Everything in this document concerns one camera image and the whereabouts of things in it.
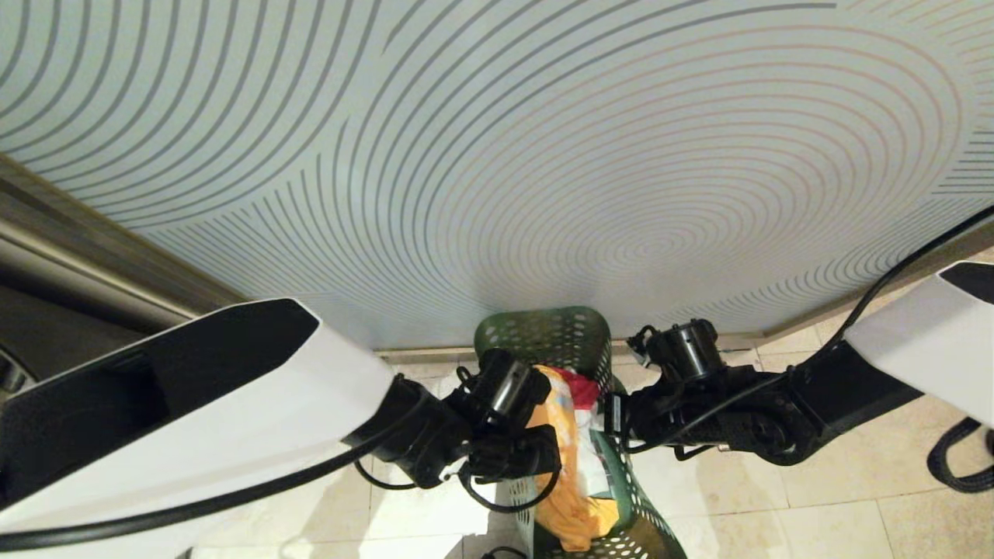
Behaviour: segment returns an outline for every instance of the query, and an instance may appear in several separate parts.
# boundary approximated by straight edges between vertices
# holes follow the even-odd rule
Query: beige floor tile
[[[394,365],[396,372],[413,380],[435,379],[439,377],[455,377],[457,363],[414,363],[411,365]]]
[[[687,559],[789,559],[787,535],[772,511],[667,520]]]
[[[892,559],[877,504],[850,502],[777,510],[790,554],[798,559]]]
[[[842,327],[842,323],[846,321],[847,316],[849,316],[848,310],[845,312],[840,312],[835,316],[826,318],[821,322],[815,324],[814,331],[818,334],[818,339],[821,340],[822,343],[825,343],[828,340],[832,339],[832,336],[835,335],[835,332],[839,331],[839,328]]]
[[[373,475],[387,483],[410,482],[399,468],[379,462],[374,463]],[[476,488],[487,499],[495,498],[494,485]],[[374,487],[371,502],[370,538],[484,534],[491,527],[490,511],[470,498],[455,477],[432,489],[389,491]]]
[[[777,466],[753,455],[711,450],[681,463],[661,448],[632,461],[638,482],[666,519],[787,507]]]
[[[938,438],[962,412],[929,396],[898,408],[829,443],[807,461],[780,470],[791,506],[872,499],[942,488],[925,466]],[[990,466],[982,433],[953,448],[959,474]]]
[[[458,535],[348,541],[325,544],[199,548],[194,559],[462,559]]]
[[[817,351],[821,340],[813,326],[798,330],[789,336],[756,347],[759,357],[770,353],[790,353],[794,351]]]
[[[793,353],[767,353],[759,356],[761,369],[772,373],[782,373],[790,365],[797,365],[811,356],[812,351],[796,351]]]
[[[462,556],[465,559],[480,559],[484,553],[500,545],[525,551],[525,543],[521,541],[518,530],[496,530],[462,538]],[[513,559],[514,556],[505,552],[498,553],[497,557]]]
[[[611,373],[621,381],[628,394],[646,386],[651,386],[659,380],[659,371],[646,369],[634,363],[629,365],[612,365]]]
[[[747,349],[745,351],[728,351],[722,353],[722,360],[725,364],[730,367],[742,367],[743,365],[752,365],[756,370],[762,368],[762,364],[759,361],[759,352],[753,349]]]
[[[327,458],[345,449],[340,445]],[[347,466],[243,507],[201,536],[199,545],[225,547],[361,539],[369,523],[369,506],[370,485],[354,468]]]
[[[895,559],[994,557],[994,493],[941,489],[879,504]]]

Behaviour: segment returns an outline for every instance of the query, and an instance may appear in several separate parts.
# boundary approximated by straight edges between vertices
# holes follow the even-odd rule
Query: red cloth
[[[593,408],[593,404],[597,401],[597,396],[600,395],[600,389],[597,387],[596,382],[566,369],[558,367],[551,368],[556,369],[556,372],[570,385],[570,395],[573,396],[573,409],[589,410]]]

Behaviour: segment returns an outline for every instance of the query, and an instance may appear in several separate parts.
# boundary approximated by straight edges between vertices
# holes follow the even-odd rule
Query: black cable
[[[702,447],[697,447],[688,453],[684,452],[682,446],[674,447],[673,455],[676,456],[677,462],[686,462],[689,459],[695,457],[696,455],[699,455],[701,453],[706,453],[707,451],[713,449],[714,447],[715,447],[714,445],[704,445]]]
[[[816,351],[814,355],[805,359],[804,362],[798,366],[806,365],[808,363],[813,362],[816,359],[819,359],[820,357],[825,355],[825,353],[828,353],[829,351],[832,350],[832,348],[838,345],[838,343],[842,341],[842,336],[843,334],[846,333],[846,330],[850,326],[856,323],[856,320],[860,317],[861,314],[863,314],[863,311],[866,310],[867,305],[870,304],[870,301],[873,300],[875,296],[877,296],[877,293],[880,292],[880,290],[884,287],[884,285],[886,285],[888,282],[893,280],[897,275],[903,272],[908,266],[913,264],[915,261],[917,261],[924,255],[948,243],[955,237],[958,237],[960,234],[965,233],[971,227],[990,218],[991,216],[994,216],[994,206],[988,206],[987,208],[980,210],[979,212],[973,214],[969,218],[960,222],[959,225],[946,231],[942,235],[939,235],[938,237],[932,239],[917,251],[914,251],[913,253],[907,255],[903,260],[898,262],[893,268],[888,270],[886,274],[880,276],[880,278],[877,279],[877,281],[873,285],[871,285],[869,289],[867,289],[867,292],[864,293],[863,297],[860,298],[860,301],[856,304],[856,307],[853,308],[853,311],[850,312],[849,316],[846,317],[845,322],[843,322],[842,325],[839,326],[839,329],[836,330],[834,334],[832,334],[832,337],[827,342],[825,342],[825,345],[821,346],[821,348],[818,349],[818,351]]]
[[[400,485],[394,485],[392,483],[387,483],[385,481],[380,481],[380,480],[376,479],[375,477],[373,477],[373,475],[371,473],[369,473],[368,471],[366,471],[366,469],[363,467],[362,463],[359,462],[359,461],[353,462],[352,466],[356,467],[356,470],[359,472],[359,475],[361,475],[363,477],[363,479],[365,479],[366,481],[368,481],[372,485],[375,485],[376,487],[379,487],[380,489],[386,489],[386,490],[389,490],[389,491],[403,491],[403,490],[406,490],[406,489],[414,489],[415,487],[417,487],[417,485],[414,484],[414,483],[403,483],[403,484],[400,484]]]
[[[546,497],[552,494],[553,488],[556,487],[557,481],[559,481],[558,469],[553,471],[553,476],[549,479],[549,483],[546,485],[546,488],[542,489],[542,492],[539,493],[539,496],[526,503],[508,506],[505,504],[490,502],[483,498],[483,495],[477,493],[476,489],[473,488],[472,474],[468,470],[462,470],[459,472],[459,482],[462,483],[462,486],[466,489],[466,492],[469,493],[469,496],[473,497],[473,500],[482,504],[484,507],[493,510],[494,512],[500,512],[502,514],[514,514],[516,512],[521,512],[522,510],[528,510],[529,508],[539,504]]]
[[[469,372],[469,369],[463,367],[462,365],[455,368],[455,376],[459,377],[459,381],[461,381],[462,384],[466,384],[469,382],[469,379],[473,378],[473,374]]]
[[[673,441],[676,441],[677,439],[679,439],[680,437],[682,437],[683,435],[685,435],[691,429],[694,429],[695,427],[697,427],[698,425],[700,425],[702,422],[704,422],[708,418],[714,416],[718,412],[721,412],[722,410],[724,410],[725,408],[727,408],[731,404],[734,404],[735,402],[741,400],[742,398],[748,396],[749,394],[752,394],[752,393],[754,393],[754,392],[756,392],[756,391],[758,391],[760,389],[763,389],[763,388],[765,388],[765,387],[767,387],[767,386],[775,383],[778,380],[786,378],[786,376],[787,376],[786,374],[776,375],[776,376],[770,377],[770,378],[768,378],[768,379],[766,379],[766,380],[764,380],[762,382],[756,383],[756,384],[754,384],[754,385],[746,388],[745,390],[742,390],[741,392],[736,393],[734,396],[732,396],[728,400],[725,400],[721,404],[718,404],[718,405],[714,406],[713,408],[711,408],[707,412],[704,412],[703,414],[697,416],[696,418],[694,418],[693,420],[691,420],[690,422],[688,422],[686,425],[684,425],[683,427],[681,427],[680,429],[678,429],[675,433],[672,433],[670,435],[666,435],[666,436],[660,437],[659,439],[657,439],[655,441],[645,441],[641,445],[639,445],[638,447],[630,447],[628,445],[628,430],[627,430],[627,428],[625,428],[624,431],[623,431],[623,433],[624,433],[624,441],[622,441],[624,451],[626,453],[630,454],[630,455],[637,455],[639,453],[644,453],[645,451],[648,451],[648,450],[651,450],[651,449],[655,449],[656,447],[659,447],[661,445],[667,445],[669,443],[672,443]]]
[[[925,461],[932,477],[961,493],[979,493],[994,489],[994,466],[963,477],[957,477],[949,469],[947,459],[949,449],[978,429],[980,429],[980,422],[973,418],[966,418],[952,426],[939,438],[938,443],[935,443],[935,447],[928,453],[928,460]]]
[[[321,464],[311,466],[271,481],[259,483],[251,487],[225,493],[203,500],[181,504],[172,508],[164,508],[152,512],[136,514],[124,518],[115,518],[90,524],[78,524],[60,528],[45,528],[23,532],[0,534],[0,552],[27,551],[60,545],[84,543],[105,538],[123,536],[161,528],[177,522],[185,522],[201,516],[215,514],[229,508],[241,506],[254,500],[266,498],[299,487],[315,479],[345,467],[361,457],[369,454],[386,440],[394,430],[406,423],[427,402],[426,392],[422,392],[417,402],[401,417],[391,423],[386,429],[373,435],[363,444],[356,446]]]
[[[521,557],[521,559],[528,559],[528,556],[525,555],[524,552],[518,551],[517,549],[515,549],[513,547],[508,547],[506,545],[500,545],[500,546],[497,546],[497,547],[491,549],[490,551],[484,553],[483,556],[480,557],[480,559],[497,559],[494,554],[497,553],[498,551],[503,551],[505,553],[513,553],[513,554],[517,555],[518,557]]]

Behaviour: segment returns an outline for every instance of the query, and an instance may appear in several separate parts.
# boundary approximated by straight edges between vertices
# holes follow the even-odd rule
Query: green basket
[[[477,355],[492,347],[504,348],[518,359],[560,368],[572,367],[597,382],[600,396],[622,392],[611,375],[610,330],[596,310],[569,306],[550,310],[505,312],[480,322],[473,345]],[[653,508],[635,480],[631,460],[621,452],[620,440],[591,432],[607,471],[611,496],[619,518],[606,536],[593,540],[589,551],[568,553],[559,539],[535,523],[535,511],[517,514],[518,529],[533,558],[577,559],[686,559],[673,531]],[[537,495],[533,478],[509,481],[511,501],[528,502]]]

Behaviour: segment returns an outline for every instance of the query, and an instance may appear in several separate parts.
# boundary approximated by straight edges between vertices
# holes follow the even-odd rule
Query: grout line
[[[880,516],[880,523],[884,526],[884,535],[887,537],[887,547],[891,550],[891,559],[894,559],[894,542],[891,541],[891,532],[887,529],[887,520],[884,520],[884,512],[880,509],[880,500],[873,499],[877,505],[877,514]]]
[[[756,510],[739,510],[739,511],[736,511],[736,512],[718,512],[718,513],[715,513],[715,514],[667,514],[665,516],[666,516],[666,518],[708,518],[710,516],[733,516],[733,515],[736,515],[736,514],[752,514],[754,512],[775,512],[777,510],[791,510],[791,509],[793,509],[793,510],[800,510],[800,509],[803,509],[803,508],[817,508],[819,506],[835,506],[837,504],[853,504],[853,503],[857,503],[857,502],[877,501],[877,500],[880,500],[880,499],[888,499],[888,498],[895,498],[895,497],[905,497],[905,496],[909,496],[909,495],[921,495],[921,494],[924,494],[924,493],[935,493],[935,492],[938,492],[938,491],[948,491],[948,490],[949,490],[948,487],[936,487],[934,489],[926,489],[924,491],[912,491],[910,493],[898,493],[898,494],[895,494],[895,495],[885,495],[885,496],[881,496],[881,497],[866,497],[866,498],[859,498],[859,499],[852,499],[852,500],[843,500],[843,501],[837,501],[837,502],[822,502],[822,503],[818,503],[818,504],[805,504],[804,506],[788,506],[787,508],[776,508],[776,507],[774,507],[774,508],[759,508],[759,509],[756,509]]]

